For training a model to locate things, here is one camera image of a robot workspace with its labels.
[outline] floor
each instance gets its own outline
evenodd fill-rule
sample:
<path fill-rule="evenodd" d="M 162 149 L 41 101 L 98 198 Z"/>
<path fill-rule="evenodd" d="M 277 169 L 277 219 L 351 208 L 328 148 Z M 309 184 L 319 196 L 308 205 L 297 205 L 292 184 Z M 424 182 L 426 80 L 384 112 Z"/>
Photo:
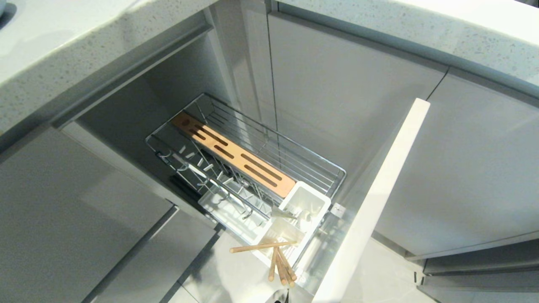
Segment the floor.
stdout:
<path fill-rule="evenodd" d="M 169 302 L 263 303 L 279 285 L 267 282 L 266 268 L 252 254 L 241 255 L 242 266 L 230 267 L 236 263 L 231 258 L 240 257 L 239 254 L 228 253 L 228 248 L 235 242 L 224 233 L 200 272 L 189 277 Z M 249 280 L 237 278 L 246 274 L 251 276 L 250 272 L 259 265 L 264 267 L 255 271 L 262 273 L 260 277 Z M 421 271 L 420 265 L 404 260 L 380 242 L 370 239 L 341 303 L 434 303 L 416 289 L 421 281 Z M 417 272 L 417 282 L 414 281 L 414 272 Z M 246 289 L 263 291 L 254 294 Z"/>

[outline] quartz countertop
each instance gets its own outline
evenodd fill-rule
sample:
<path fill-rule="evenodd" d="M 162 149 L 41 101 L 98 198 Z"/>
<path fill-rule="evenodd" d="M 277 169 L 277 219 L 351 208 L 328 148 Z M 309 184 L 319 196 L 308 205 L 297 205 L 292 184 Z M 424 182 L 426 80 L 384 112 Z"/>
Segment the quartz countertop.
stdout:
<path fill-rule="evenodd" d="M 216 1 L 8 1 L 17 12 L 0 29 L 0 134 Z M 539 87 L 539 9 L 516 1 L 282 2 L 449 53 Z"/>

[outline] chrome wire rack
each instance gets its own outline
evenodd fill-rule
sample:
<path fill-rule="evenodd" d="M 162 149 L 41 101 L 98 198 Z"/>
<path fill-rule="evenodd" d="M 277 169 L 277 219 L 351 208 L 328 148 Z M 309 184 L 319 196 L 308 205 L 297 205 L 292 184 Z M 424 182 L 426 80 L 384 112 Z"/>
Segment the chrome wire rack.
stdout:
<path fill-rule="evenodd" d="M 171 123 L 186 112 L 238 146 L 248 150 L 295 181 L 303 181 L 333 198 L 346 172 L 336 164 L 241 114 L 218 98 L 202 93 L 175 116 L 146 137 L 155 155 L 191 188 L 219 195 L 214 204 L 227 201 L 249 218 L 253 212 L 266 221 L 273 205 L 283 198 L 229 164 L 218 154 L 188 137 Z"/>

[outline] speckled countertop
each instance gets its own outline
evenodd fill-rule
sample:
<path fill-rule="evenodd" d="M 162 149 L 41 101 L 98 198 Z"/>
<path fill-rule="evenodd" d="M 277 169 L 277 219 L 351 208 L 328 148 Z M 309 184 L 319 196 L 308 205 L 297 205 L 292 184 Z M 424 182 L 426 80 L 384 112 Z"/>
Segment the speckled countertop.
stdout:
<path fill-rule="evenodd" d="M 0 134 L 66 89 L 216 0 L 8 2 L 18 11 L 0 29 Z M 449 53 L 539 86 L 539 9 L 518 2 L 282 2 Z"/>

